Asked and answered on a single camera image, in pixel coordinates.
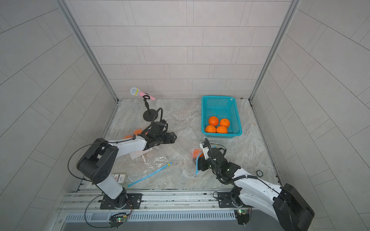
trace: black stand base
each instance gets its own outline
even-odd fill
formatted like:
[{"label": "black stand base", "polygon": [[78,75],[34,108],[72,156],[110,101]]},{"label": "black stand base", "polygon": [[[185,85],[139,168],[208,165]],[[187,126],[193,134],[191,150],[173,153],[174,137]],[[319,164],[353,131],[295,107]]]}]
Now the black stand base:
[{"label": "black stand base", "polygon": [[[141,204],[141,193],[127,193],[127,200],[129,200],[132,204],[132,209],[139,209]],[[104,195],[103,200],[99,200],[101,202],[100,209],[130,209],[129,204],[125,204],[122,208],[115,208],[110,202],[111,200],[107,195]]]},{"label": "black stand base", "polygon": [[144,120],[152,122],[153,117],[155,116],[154,119],[156,119],[158,117],[158,114],[157,114],[157,111],[154,110],[154,109],[149,109],[149,111],[146,110],[142,116],[143,116]]}]

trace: black cable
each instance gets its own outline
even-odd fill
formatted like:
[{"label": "black cable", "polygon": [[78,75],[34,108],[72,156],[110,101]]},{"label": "black cable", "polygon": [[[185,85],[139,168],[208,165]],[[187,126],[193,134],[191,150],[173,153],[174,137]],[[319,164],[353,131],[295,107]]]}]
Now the black cable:
[{"label": "black cable", "polygon": [[84,213],[85,222],[86,222],[86,224],[88,224],[89,226],[91,226],[91,227],[93,227],[93,228],[111,228],[111,226],[106,226],[106,227],[97,227],[97,226],[92,226],[92,225],[90,225],[90,224],[87,222],[87,220],[86,220],[86,210],[87,210],[87,208],[89,207],[89,205],[91,204],[91,202],[92,202],[93,200],[95,200],[96,198],[98,198],[98,197],[100,197],[100,196],[104,196],[104,194],[99,195],[99,196],[96,196],[96,197],[95,197],[94,199],[92,199],[92,200],[89,202],[89,204],[86,206],[85,213]]}]

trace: white wall tile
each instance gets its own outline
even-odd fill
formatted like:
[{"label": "white wall tile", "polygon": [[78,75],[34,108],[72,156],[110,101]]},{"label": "white wall tile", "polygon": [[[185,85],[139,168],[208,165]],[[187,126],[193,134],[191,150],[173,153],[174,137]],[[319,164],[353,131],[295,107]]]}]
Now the white wall tile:
[{"label": "white wall tile", "polygon": [[226,79],[193,79],[193,90],[196,91],[223,91],[225,89]]},{"label": "white wall tile", "polygon": [[36,20],[5,31],[0,34],[0,71],[11,77],[53,45]]},{"label": "white wall tile", "polygon": [[329,169],[297,115],[293,115],[284,128],[309,177]]},{"label": "white wall tile", "polygon": [[69,103],[37,145],[36,150],[58,159],[83,115],[76,106]]},{"label": "white wall tile", "polygon": [[305,51],[307,51],[308,53],[311,52],[313,46],[315,46],[315,44],[317,43],[317,41],[319,40],[319,38],[321,37],[321,35],[324,33],[325,29],[327,28],[327,26],[325,24],[320,24],[319,28],[317,29],[316,33],[313,35],[312,39],[310,40],[310,42],[308,43],[307,47],[305,48]]},{"label": "white wall tile", "polygon": [[27,22],[49,11],[57,9],[53,1],[5,0],[1,2],[0,14],[12,26]]},{"label": "white wall tile", "polygon": [[275,141],[275,138],[271,132],[270,126],[267,126],[263,130],[263,134],[265,136],[266,142],[269,146],[269,150],[271,152],[273,161],[277,167],[277,170],[279,171],[280,175],[283,176],[289,172],[288,168],[286,167],[286,163],[283,159],[283,156],[280,152],[280,149],[278,147],[278,144]]},{"label": "white wall tile", "polygon": [[233,47],[194,47],[194,64],[228,64],[233,56]]},{"label": "white wall tile", "polygon": [[100,65],[107,79],[127,79],[120,64]]},{"label": "white wall tile", "polygon": [[277,145],[279,146],[280,152],[284,155],[289,151],[293,145],[289,140],[288,135],[286,134],[283,125],[281,124],[278,115],[275,110],[272,108],[269,114],[266,116],[267,122],[271,128],[272,134],[275,137]]},{"label": "white wall tile", "polygon": [[42,94],[43,90],[23,71],[0,85],[0,134],[2,135],[23,112]]},{"label": "white wall tile", "polygon": [[202,27],[147,27],[152,46],[201,46]]},{"label": "white wall tile", "polygon": [[338,179],[343,190],[358,213],[370,211],[370,201],[366,192],[369,185],[364,179],[370,179],[370,169],[355,151],[338,128],[333,128],[315,141],[321,154]]},{"label": "white wall tile", "polygon": [[302,83],[346,137],[370,125],[370,110],[317,62]]},{"label": "white wall tile", "polygon": [[240,47],[234,47],[234,52],[232,54],[231,63],[230,64],[236,64],[236,61],[238,59]]},{"label": "white wall tile", "polygon": [[145,79],[113,79],[112,83],[117,91],[130,91],[133,87],[139,88],[141,91],[149,90]]},{"label": "white wall tile", "polygon": [[369,16],[369,8],[366,0],[315,1],[308,15],[350,38]]},{"label": "white wall tile", "polygon": [[348,138],[348,141],[360,154],[362,159],[370,165],[370,127],[365,128],[354,136]]},{"label": "white wall tile", "polygon": [[216,64],[214,79],[246,79],[252,65]]},{"label": "white wall tile", "polygon": [[310,136],[312,140],[315,141],[333,127],[335,127],[335,123],[331,119],[328,119],[325,123],[320,125],[320,127],[318,127],[312,133],[310,133]]},{"label": "white wall tile", "polygon": [[356,43],[359,43],[361,39],[365,37],[370,31],[370,17],[367,17],[365,22],[357,29],[357,31],[352,35],[351,39]]},{"label": "white wall tile", "polygon": [[136,47],[95,47],[102,64],[140,64]]},{"label": "white wall tile", "polygon": [[297,10],[286,34],[298,45],[306,48],[320,24],[319,21]]},{"label": "white wall tile", "polygon": [[204,27],[203,46],[249,46],[254,30],[254,27]]},{"label": "white wall tile", "polygon": [[241,47],[237,64],[264,64],[270,47]]},{"label": "white wall tile", "polygon": [[134,15],[132,14],[130,1],[122,1],[123,7],[125,8],[127,20],[130,26],[136,26]]},{"label": "white wall tile", "polygon": [[2,161],[0,188],[5,188],[52,123],[34,109],[28,108],[1,136]]},{"label": "white wall tile", "polygon": [[23,71],[46,90],[78,58],[72,44],[66,39],[32,61]]},{"label": "white wall tile", "polygon": [[75,34],[70,35],[67,39],[72,44],[72,46],[75,49],[75,51],[77,52],[78,56],[81,57],[85,53],[85,51],[82,48],[79,41],[77,41],[77,38],[76,38]]},{"label": "white wall tile", "polygon": [[370,213],[359,214],[366,227],[370,227]]},{"label": "white wall tile", "polygon": [[[317,185],[315,186],[315,190],[319,195],[335,230],[367,230],[337,180],[331,180]],[[343,219],[341,215],[341,208],[343,208],[343,206],[345,206],[347,210],[345,219]]]},{"label": "white wall tile", "polygon": [[122,1],[70,1],[82,26],[128,26]]},{"label": "white wall tile", "polygon": [[30,207],[50,210],[53,208],[54,203],[55,201],[53,200],[35,197],[32,203],[30,204]]},{"label": "white wall tile", "polygon": [[82,106],[87,110],[93,102],[96,95],[99,93],[104,83],[101,81],[98,74],[95,72],[90,78],[82,85],[79,91],[74,96]]},{"label": "white wall tile", "polygon": [[254,31],[251,47],[270,47],[275,41],[279,27],[256,27]]},{"label": "white wall tile", "polygon": [[131,79],[165,79],[162,64],[127,64]]},{"label": "white wall tile", "polygon": [[333,172],[328,169],[310,177],[313,186],[335,179]]},{"label": "white wall tile", "polygon": [[72,68],[68,68],[37,101],[59,116],[82,85]]},{"label": "white wall tile", "polygon": [[249,27],[280,27],[289,2],[254,1],[250,9],[247,26]]},{"label": "white wall tile", "polygon": [[281,180],[282,180],[283,183],[285,183],[285,184],[287,183],[287,184],[290,184],[293,187],[295,187],[295,184],[293,182],[293,179],[292,179],[292,176],[290,175],[290,173],[287,173],[284,176],[282,176]]},{"label": "white wall tile", "polygon": [[44,14],[42,17],[59,41],[62,41],[73,34],[59,9]]},{"label": "white wall tile", "polygon": [[338,32],[326,28],[310,54],[356,96],[370,86],[370,51]]},{"label": "white wall tile", "polygon": [[266,94],[269,97],[272,106],[275,108],[277,116],[280,120],[282,120],[292,108],[292,106],[290,105],[289,101],[286,99],[285,95],[280,90],[274,79],[271,80],[271,83],[266,89]]},{"label": "white wall tile", "polygon": [[358,95],[358,99],[361,100],[364,104],[370,102],[370,87]]},{"label": "white wall tile", "polygon": [[161,91],[163,99],[194,99],[199,98],[199,91]]},{"label": "white wall tile", "polygon": [[142,47],[136,47],[136,50],[138,51],[139,59],[141,64],[146,64],[147,61],[145,59],[144,51],[142,50]]},{"label": "white wall tile", "polygon": [[[64,183],[67,181],[69,172],[66,168],[68,159],[71,156],[71,153],[76,151],[81,147],[74,139],[70,139],[65,146],[63,152],[61,153],[59,159],[55,163],[53,169],[50,171],[50,174],[47,176],[45,182],[42,184],[37,197],[41,197],[48,200],[56,201],[60,191],[63,188]],[[72,158],[71,163],[75,163],[78,159],[81,150],[78,151]]]},{"label": "white wall tile", "polygon": [[235,94],[235,91],[199,91],[199,97],[203,97],[205,95],[224,95],[224,96],[235,97],[234,94]]},{"label": "white wall tile", "polygon": [[80,26],[80,30],[90,46],[102,46],[93,26]]},{"label": "white wall tile", "polygon": [[287,160],[286,165],[288,166],[289,173],[296,185],[296,189],[315,212],[315,217],[327,217],[326,211],[315,192],[298,155]]},{"label": "white wall tile", "polygon": [[187,79],[152,79],[154,91],[187,91]]},{"label": "white wall tile", "polygon": [[194,26],[238,27],[244,5],[242,1],[195,1]]},{"label": "white wall tile", "polygon": [[102,113],[100,114],[98,121],[95,124],[95,127],[92,129],[91,134],[95,137],[101,137],[104,131],[104,128],[107,124],[108,119],[111,116],[112,110],[115,107],[116,103],[112,97],[109,98],[106,103]]},{"label": "white wall tile", "polygon": [[292,147],[289,151],[287,151],[285,154],[283,154],[283,158],[285,161],[289,160],[292,156],[294,156],[295,154],[297,154],[296,150]]},{"label": "white wall tile", "polygon": [[186,26],[185,1],[131,1],[137,26]]},{"label": "white wall tile", "polygon": [[37,151],[37,150],[33,150],[33,152],[31,153],[31,155],[29,156],[29,158],[33,159],[33,160],[36,160],[42,164],[45,164],[49,167],[53,167],[55,162],[57,160]]},{"label": "white wall tile", "polygon": [[187,47],[143,47],[147,64],[187,64]]},{"label": "white wall tile", "polygon": [[255,85],[255,79],[232,79],[229,91],[252,91]]},{"label": "white wall tile", "polygon": [[15,230],[26,231],[30,230],[30,227],[40,230],[49,213],[50,210],[29,207]]},{"label": "white wall tile", "polygon": [[275,79],[277,85],[281,88],[290,74],[289,67],[283,62],[283,60],[276,54],[272,60],[269,72]]},{"label": "white wall tile", "polygon": [[150,46],[146,27],[94,27],[103,46]]},{"label": "white wall tile", "polygon": [[293,77],[286,87],[284,95],[299,116],[308,133],[313,132],[329,119],[312,95],[297,77]]},{"label": "white wall tile", "polygon": [[75,133],[80,135],[83,139],[87,140],[96,122],[98,121],[98,118],[102,111],[103,108],[98,104],[97,100],[95,99],[92,102],[89,109],[87,110],[87,112],[85,113],[81,122],[77,126]]},{"label": "white wall tile", "polygon": [[209,64],[170,64],[171,79],[207,79]]},{"label": "white wall tile", "polygon": [[188,27],[194,25],[194,1],[186,2],[186,25]]},{"label": "white wall tile", "polygon": [[44,30],[44,32],[47,34],[49,39],[53,42],[54,45],[59,43],[59,40],[56,38],[55,34],[51,31],[48,24],[45,22],[42,16],[35,18],[37,23],[41,26],[41,28]]},{"label": "white wall tile", "polygon": [[287,35],[284,36],[277,54],[299,80],[303,79],[315,63],[315,60]]},{"label": "white wall tile", "polygon": [[312,226],[315,229],[334,229],[334,226],[329,217],[313,218]]},{"label": "white wall tile", "polygon": [[0,15],[0,28],[3,31],[11,29],[11,25],[9,25],[9,23],[1,15]]},{"label": "white wall tile", "polygon": [[267,107],[271,104],[266,92],[263,88],[259,88],[256,94],[256,98],[258,99],[262,111],[266,111]]}]

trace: orange in plastic bag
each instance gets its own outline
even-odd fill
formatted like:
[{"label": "orange in plastic bag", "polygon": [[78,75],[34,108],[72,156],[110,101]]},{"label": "orange in plastic bag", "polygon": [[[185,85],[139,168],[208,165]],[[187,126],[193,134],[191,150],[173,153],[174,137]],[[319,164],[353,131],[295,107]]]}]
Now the orange in plastic bag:
[{"label": "orange in plastic bag", "polygon": [[198,155],[202,152],[203,151],[201,149],[193,149],[193,153],[191,154],[191,156],[193,157],[193,159],[196,159]]}]

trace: metal frame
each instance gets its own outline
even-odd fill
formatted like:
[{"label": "metal frame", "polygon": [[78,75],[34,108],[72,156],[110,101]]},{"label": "metal frame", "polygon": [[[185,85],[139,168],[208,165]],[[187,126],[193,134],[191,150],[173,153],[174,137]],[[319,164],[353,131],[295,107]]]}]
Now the metal frame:
[{"label": "metal frame", "polygon": [[264,65],[262,67],[262,71],[259,74],[259,77],[257,79],[256,85],[254,86],[252,94],[249,97],[250,102],[252,102],[253,99],[256,96],[257,90],[258,90],[259,86],[261,85],[261,82],[262,82],[263,78],[265,77],[267,70],[270,67],[272,59],[274,58],[276,52],[278,51],[280,43],[283,40],[283,37],[284,37],[288,27],[289,27],[290,22],[293,19],[293,16],[294,16],[295,12],[297,11],[299,3],[300,3],[300,0],[292,0],[290,5],[289,5],[288,11],[286,12],[283,23],[280,26],[279,32],[277,33],[274,44],[271,47],[269,55],[267,56],[267,59],[266,59]]},{"label": "metal frame", "polygon": [[112,86],[108,82],[107,77],[105,76],[103,70],[101,69],[94,53],[92,52],[90,46],[87,44],[85,37],[83,36],[82,32],[80,31],[79,26],[77,25],[76,21],[74,20],[72,14],[70,13],[68,6],[65,4],[64,0],[55,0],[56,4],[58,5],[62,15],[64,16],[65,20],[67,21],[68,25],[70,26],[71,30],[73,31],[74,35],[76,36],[77,40],[81,44],[82,48],[85,51],[87,58],[90,60],[92,66],[96,70],[97,74],[103,80],[104,85],[108,88],[109,92],[113,96],[115,102],[118,102],[118,97],[115,94]]}]

